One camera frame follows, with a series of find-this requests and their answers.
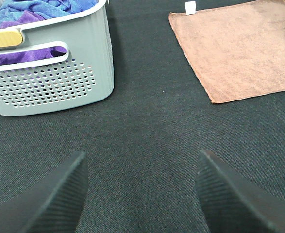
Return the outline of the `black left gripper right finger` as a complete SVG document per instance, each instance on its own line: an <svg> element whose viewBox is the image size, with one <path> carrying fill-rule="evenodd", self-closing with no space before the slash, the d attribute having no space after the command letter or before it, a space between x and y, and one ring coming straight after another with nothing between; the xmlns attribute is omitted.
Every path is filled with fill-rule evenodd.
<svg viewBox="0 0 285 233"><path fill-rule="evenodd" d="M285 233L285 202L210 151L199 155L196 191L212 233Z"/></svg>

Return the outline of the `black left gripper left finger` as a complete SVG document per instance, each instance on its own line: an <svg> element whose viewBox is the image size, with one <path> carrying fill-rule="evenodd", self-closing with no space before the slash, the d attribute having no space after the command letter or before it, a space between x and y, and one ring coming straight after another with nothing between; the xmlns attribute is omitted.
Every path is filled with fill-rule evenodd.
<svg viewBox="0 0 285 233"><path fill-rule="evenodd" d="M75 152L39 183L0 205L0 233L73 233L87 190L86 155Z"/></svg>

